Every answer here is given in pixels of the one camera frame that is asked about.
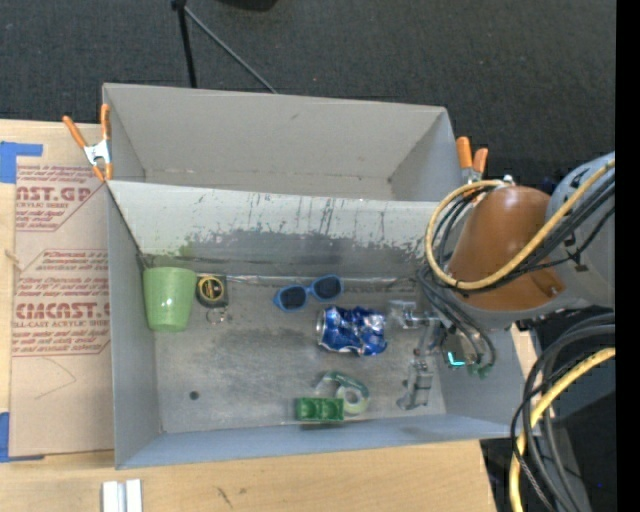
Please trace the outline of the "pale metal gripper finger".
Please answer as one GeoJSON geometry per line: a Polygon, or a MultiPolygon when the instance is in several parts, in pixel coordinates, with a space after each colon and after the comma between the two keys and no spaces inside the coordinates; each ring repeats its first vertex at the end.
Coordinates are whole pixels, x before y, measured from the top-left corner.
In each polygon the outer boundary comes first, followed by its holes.
{"type": "Polygon", "coordinates": [[[403,410],[427,406],[433,383],[433,372],[425,360],[414,359],[409,365],[408,377],[403,382],[405,393],[397,400],[403,410]]]}
{"type": "Polygon", "coordinates": [[[392,329],[418,329],[427,326],[431,317],[419,311],[414,301],[391,300],[388,302],[388,327],[392,329]]]}

